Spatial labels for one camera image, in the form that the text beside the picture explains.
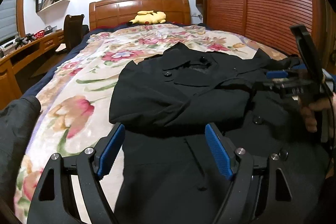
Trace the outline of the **person's right hand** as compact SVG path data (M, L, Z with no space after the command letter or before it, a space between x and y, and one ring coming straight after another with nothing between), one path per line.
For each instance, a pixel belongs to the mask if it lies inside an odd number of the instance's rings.
M333 106L333 113L335 115L335 93L331 98L331 102ZM322 110L328 110L330 115L332 114L330 102L327 98L310 103L307 106L304 105L301 98L299 98L298 104L300 106L300 113L304 118L305 126L308 132L317 132L318 122L315 118L315 113Z

